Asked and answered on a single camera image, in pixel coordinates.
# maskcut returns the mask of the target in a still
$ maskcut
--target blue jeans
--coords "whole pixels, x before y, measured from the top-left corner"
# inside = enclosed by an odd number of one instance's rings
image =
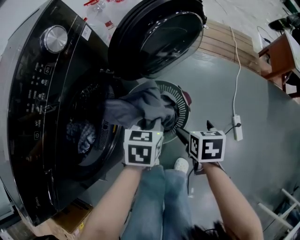
[[[192,226],[187,175],[162,166],[144,171],[122,240],[182,240]]]

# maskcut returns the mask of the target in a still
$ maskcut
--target shoe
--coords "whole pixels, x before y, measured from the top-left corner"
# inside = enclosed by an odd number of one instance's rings
[[[178,158],[174,164],[174,170],[183,171],[185,174],[188,172],[188,167],[188,161],[182,157]]]
[[[159,159],[156,159],[153,166],[159,165]]]

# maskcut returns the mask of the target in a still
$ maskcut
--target hair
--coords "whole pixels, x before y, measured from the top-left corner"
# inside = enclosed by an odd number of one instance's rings
[[[205,230],[204,228],[194,225],[188,230],[188,239],[183,240],[232,240],[224,230],[220,222],[214,222],[214,228]]]

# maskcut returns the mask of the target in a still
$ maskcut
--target washing machine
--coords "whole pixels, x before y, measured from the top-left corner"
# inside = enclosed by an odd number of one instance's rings
[[[122,160],[123,129],[103,120],[104,102],[194,53],[205,21],[200,0],[144,0],[107,47],[51,0],[13,33],[0,62],[0,177],[34,226]]]

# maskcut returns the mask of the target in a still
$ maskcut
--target lid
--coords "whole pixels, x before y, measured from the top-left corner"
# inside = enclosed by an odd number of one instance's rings
[[[109,63],[124,80],[157,78],[198,49],[205,19],[201,0],[143,0],[114,32]]]

